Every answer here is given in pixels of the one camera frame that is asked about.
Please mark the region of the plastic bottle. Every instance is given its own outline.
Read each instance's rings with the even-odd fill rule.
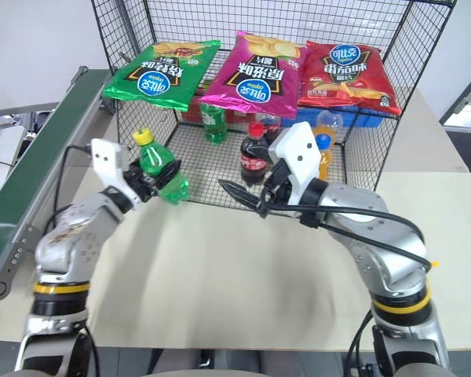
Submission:
[[[256,120],[264,123],[265,140],[269,145],[272,144],[281,132],[281,118],[277,115],[257,114]]]
[[[210,104],[201,104],[201,116],[204,123],[204,135],[213,144],[219,145],[227,139],[225,110]]]
[[[148,128],[133,132],[133,138],[140,146],[140,167],[151,177],[156,177],[162,169],[174,161],[174,154],[163,145],[155,142],[153,133]],[[188,181],[177,173],[174,178],[159,191],[159,195],[170,203],[177,204],[179,200],[187,200]]]
[[[316,138],[316,143],[321,152],[319,162],[319,179],[326,180],[328,177],[328,167],[333,160],[332,149],[337,138],[337,128],[344,124],[342,115],[333,114],[328,110],[322,110],[316,117],[316,127],[312,132]]]
[[[241,144],[241,178],[248,186],[262,183],[267,169],[263,159],[255,159],[247,152],[247,148],[254,145],[267,145],[264,139],[264,124],[253,121],[248,126],[248,136]]]

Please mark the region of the green soda bottle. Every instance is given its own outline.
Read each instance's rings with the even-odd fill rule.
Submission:
[[[204,123],[206,139],[219,145],[227,139],[227,125],[225,124],[225,110],[210,104],[201,104],[201,116]]]
[[[133,132],[133,139],[140,146],[140,167],[151,177],[158,176],[165,165],[175,160],[168,148],[155,142],[154,135],[148,128]],[[159,195],[172,204],[188,200],[188,181],[178,173],[159,191]]]

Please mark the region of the yellow ring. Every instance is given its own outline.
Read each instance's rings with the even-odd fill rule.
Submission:
[[[395,308],[394,306],[387,306],[375,300],[372,300],[372,301],[375,306],[377,306],[381,310],[384,310],[387,313],[412,314],[412,313],[418,312],[420,309],[426,306],[430,300],[431,300],[431,290],[428,288],[427,292],[425,293],[424,298],[420,302],[412,306],[407,306],[405,308]]]
[[[43,293],[47,295],[63,295],[67,293],[79,293],[89,290],[90,284],[51,286],[35,283],[34,293]]]

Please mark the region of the green chip bag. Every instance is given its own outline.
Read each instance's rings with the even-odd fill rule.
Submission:
[[[186,112],[219,48],[218,40],[150,45],[114,74],[103,94],[124,101],[145,100]]]

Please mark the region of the snack package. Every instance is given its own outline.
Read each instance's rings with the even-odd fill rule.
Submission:
[[[320,45],[309,50],[301,79],[300,104],[356,105],[400,115],[396,95],[378,49],[365,45]]]
[[[201,102],[294,118],[304,60],[304,46],[238,31],[234,49]]]
[[[186,112],[219,48],[218,40],[150,45],[114,74],[103,94],[118,100],[145,100]]]

